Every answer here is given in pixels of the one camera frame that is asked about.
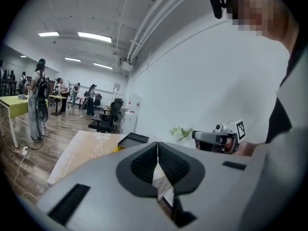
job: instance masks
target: ceiling light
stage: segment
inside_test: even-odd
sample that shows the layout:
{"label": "ceiling light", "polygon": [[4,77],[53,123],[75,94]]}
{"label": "ceiling light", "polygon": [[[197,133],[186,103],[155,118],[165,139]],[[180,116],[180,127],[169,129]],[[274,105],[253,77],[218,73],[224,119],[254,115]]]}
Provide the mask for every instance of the ceiling light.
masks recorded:
{"label": "ceiling light", "polygon": [[81,62],[80,60],[78,60],[78,59],[73,59],[73,58],[66,58],[66,57],[65,57],[65,59],[70,60],[70,61],[75,61],[75,62]]}
{"label": "ceiling light", "polygon": [[41,37],[48,37],[48,36],[59,36],[58,32],[50,32],[50,33],[39,33]]}
{"label": "ceiling light", "polygon": [[92,34],[92,33],[81,33],[81,32],[78,32],[78,35],[80,37],[98,39],[98,40],[102,40],[102,41],[106,41],[106,42],[111,43],[111,37],[106,37],[106,36]]}
{"label": "ceiling light", "polygon": [[99,67],[105,67],[105,68],[109,68],[109,69],[112,69],[112,67],[108,67],[108,66],[105,66],[105,65],[101,65],[101,64],[96,64],[96,63],[93,63],[94,65],[96,66],[99,66]]}

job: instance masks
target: black shirt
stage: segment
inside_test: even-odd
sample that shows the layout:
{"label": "black shirt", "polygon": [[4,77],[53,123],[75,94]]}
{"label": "black shirt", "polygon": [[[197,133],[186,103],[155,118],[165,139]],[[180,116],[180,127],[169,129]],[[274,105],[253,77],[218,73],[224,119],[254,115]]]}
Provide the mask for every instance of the black shirt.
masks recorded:
{"label": "black shirt", "polygon": [[[296,66],[296,63],[299,60],[306,44],[307,44],[307,36],[303,30],[300,30],[298,33],[292,54],[290,56],[290,60],[289,60],[288,68],[287,68],[287,74],[280,85],[283,84],[283,82],[288,78],[288,76],[290,75],[294,67]],[[289,117],[286,111],[284,110],[281,102],[278,100],[278,98],[276,100],[274,110],[269,119],[270,119],[269,120],[269,131],[268,131],[268,136],[266,138],[265,143],[270,143],[271,140],[274,137],[276,137],[276,135],[282,132],[286,132],[290,130],[291,128],[291,122],[289,120]]]}

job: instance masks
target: black office chair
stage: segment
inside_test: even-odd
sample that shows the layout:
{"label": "black office chair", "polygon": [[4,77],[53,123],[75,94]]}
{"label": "black office chair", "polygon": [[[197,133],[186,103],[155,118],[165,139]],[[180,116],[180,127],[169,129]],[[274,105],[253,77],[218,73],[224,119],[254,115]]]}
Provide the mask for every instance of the black office chair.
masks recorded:
{"label": "black office chair", "polygon": [[95,97],[94,100],[94,109],[97,108],[99,110],[99,107],[101,105],[102,96],[99,94]]}
{"label": "black office chair", "polygon": [[115,132],[116,126],[115,122],[118,120],[118,114],[122,107],[122,103],[113,102],[110,105],[111,112],[109,115],[100,114],[99,117],[93,117],[88,127],[96,129],[97,132]]}

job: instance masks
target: wooden floor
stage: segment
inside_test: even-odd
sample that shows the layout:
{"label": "wooden floor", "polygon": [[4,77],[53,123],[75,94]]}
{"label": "wooden floor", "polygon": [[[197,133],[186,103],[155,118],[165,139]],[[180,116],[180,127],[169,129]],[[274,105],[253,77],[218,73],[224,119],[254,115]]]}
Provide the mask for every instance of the wooden floor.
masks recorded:
{"label": "wooden floor", "polygon": [[[60,116],[50,115],[50,112],[54,111],[55,106],[49,108],[49,119],[45,129],[45,132],[50,133],[50,136],[44,138],[43,146],[39,150],[28,150],[28,154],[21,164],[14,186],[14,191],[17,194],[22,195],[26,192],[40,198],[44,191],[48,189],[47,179],[53,167],[76,133],[79,130],[95,132],[94,129],[88,128],[88,124],[92,122],[91,117],[86,116],[86,111],[79,110],[78,106],[77,108],[70,106],[69,109],[66,109],[66,113]],[[74,120],[74,116],[78,114],[82,114],[83,117]],[[18,167],[24,156],[21,153],[12,152],[5,146],[3,139],[15,151],[22,150],[24,146],[39,148],[42,142],[31,139],[28,114],[24,114],[13,119],[19,145],[19,148],[16,149],[10,132],[6,108],[1,108],[1,116],[5,137],[0,139],[0,160],[5,175],[11,186],[13,186]],[[25,197],[33,203],[37,201],[29,194],[26,194]]]}

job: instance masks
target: yellow table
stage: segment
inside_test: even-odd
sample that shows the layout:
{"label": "yellow table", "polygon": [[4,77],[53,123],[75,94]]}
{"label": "yellow table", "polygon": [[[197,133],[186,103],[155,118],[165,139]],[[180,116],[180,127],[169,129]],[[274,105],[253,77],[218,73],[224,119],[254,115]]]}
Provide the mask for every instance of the yellow table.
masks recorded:
{"label": "yellow table", "polygon": [[[29,99],[22,100],[22,99],[19,99],[18,96],[0,97],[0,104],[2,104],[9,111],[9,122],[10,122],[11,134],[12,134],[14,145],[16,148],[18,148],[18,143],[16,140],[12,119],[28,112],[28,101]],[[1,129],[2,136],[4,136],[1,111],[0,111],[0,129]]]}
{"label": "yellow table", "polygon": [[[66,97],[56,96],[56,95],[49,95],[50,98],[57,98],[57,99],[66,99]],[[51,113],[52,115],[58,116],[61,115],[61,112],[58,112],[58,102],[56,102],[56,112]]]}

